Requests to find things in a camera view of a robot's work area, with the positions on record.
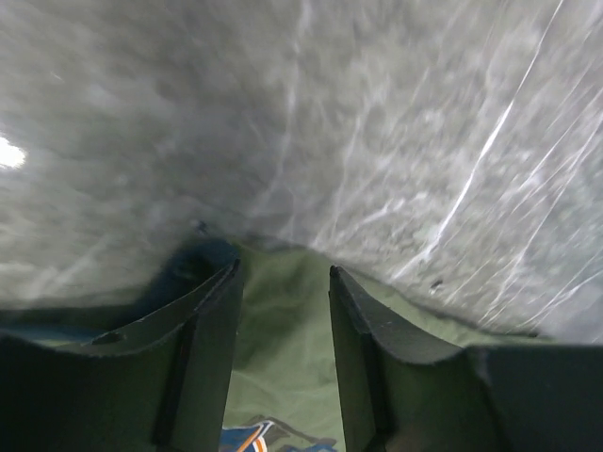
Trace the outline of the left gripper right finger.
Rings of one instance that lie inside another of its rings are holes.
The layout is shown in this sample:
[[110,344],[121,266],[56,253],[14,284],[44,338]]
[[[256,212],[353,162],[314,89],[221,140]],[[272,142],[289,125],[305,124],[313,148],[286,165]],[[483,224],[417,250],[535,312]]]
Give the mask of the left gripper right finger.
[[338,266],[329,298],[349,451],[601,449],[601,347],[458,347]]

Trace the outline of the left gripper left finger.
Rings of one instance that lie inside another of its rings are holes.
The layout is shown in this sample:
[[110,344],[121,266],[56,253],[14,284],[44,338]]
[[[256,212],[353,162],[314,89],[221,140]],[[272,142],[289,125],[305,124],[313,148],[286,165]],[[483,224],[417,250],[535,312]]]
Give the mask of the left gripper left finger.
[[87,343],[1,334],[5,451],[215,451],[242,283],[231,264]]

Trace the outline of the green printed tank top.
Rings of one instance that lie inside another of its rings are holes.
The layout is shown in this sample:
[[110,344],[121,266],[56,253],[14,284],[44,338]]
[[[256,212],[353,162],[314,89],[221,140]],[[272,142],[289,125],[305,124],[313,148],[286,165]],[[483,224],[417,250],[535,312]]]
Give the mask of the green printed tank top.
[[339,451],[328,263],[303,250],[264,253],[207,239],[163,263],[121,255],[109,236],[1,249],[1,334],[50,347],[87,343],[187,295],[238,264],[242,283],[220,434],[264,419],[251,451]]

